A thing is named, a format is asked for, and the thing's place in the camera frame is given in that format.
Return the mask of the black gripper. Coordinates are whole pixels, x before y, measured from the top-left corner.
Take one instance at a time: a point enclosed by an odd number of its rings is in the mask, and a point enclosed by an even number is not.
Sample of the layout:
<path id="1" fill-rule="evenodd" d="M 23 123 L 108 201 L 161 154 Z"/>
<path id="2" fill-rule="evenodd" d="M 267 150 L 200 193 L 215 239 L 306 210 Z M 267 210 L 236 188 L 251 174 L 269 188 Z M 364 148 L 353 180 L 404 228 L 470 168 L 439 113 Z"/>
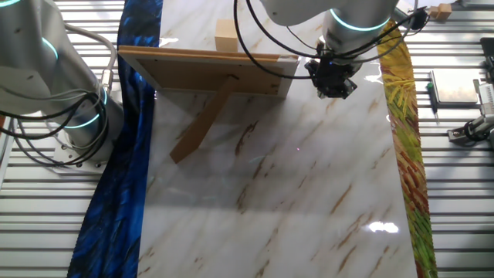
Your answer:
<path id="1" fill-rule="evenodd" d="M 304 65 L 310 75 L 313 85 L 317 88 L 320 99 L 346 99 L 357 89 L 357 84 L 350 78 L 356 69 L 350 64 L 338 64 L 327 58 L 311 59 Z"/>

